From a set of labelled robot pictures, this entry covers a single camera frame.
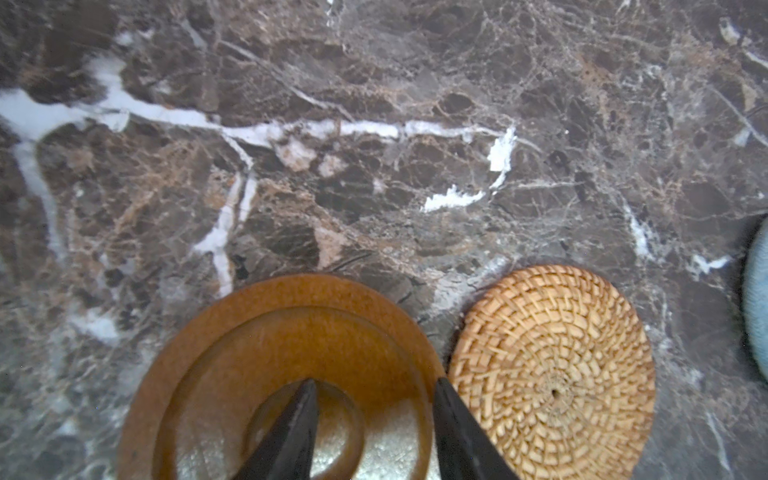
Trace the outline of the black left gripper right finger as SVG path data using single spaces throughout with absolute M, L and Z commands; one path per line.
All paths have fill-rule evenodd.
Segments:
M 435 385 L 433 422 L 443 480 L 519 480 L 446 377 Z

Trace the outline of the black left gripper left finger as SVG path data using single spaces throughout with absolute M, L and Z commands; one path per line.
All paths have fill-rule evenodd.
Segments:
M 306 379 L 234 479 L 310 479 L 318 414 L 316 382 Z

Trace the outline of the brown wooden round coaster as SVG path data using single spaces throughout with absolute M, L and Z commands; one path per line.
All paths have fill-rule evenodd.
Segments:
M 435 479 L 442 364 L 375 290 L 323 274 L 241 289 L 190 321 L 144 377 L 117 454 L 121 479 L 232 479 L 300 384 L 317 389 L 313 479 Z

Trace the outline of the woven rattan round coaster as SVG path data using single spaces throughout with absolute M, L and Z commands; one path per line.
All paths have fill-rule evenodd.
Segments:
M 467 312 L 448 376 L 523 479 L 628 479 L 656 397 L 651 344 L 607 280 L 519 269 Z

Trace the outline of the blue-grey woven round coaster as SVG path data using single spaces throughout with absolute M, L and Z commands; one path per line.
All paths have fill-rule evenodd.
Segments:
M 742 285 L 742 310 L 752 356 L 767 378 L 767 219 L 747 254 Z

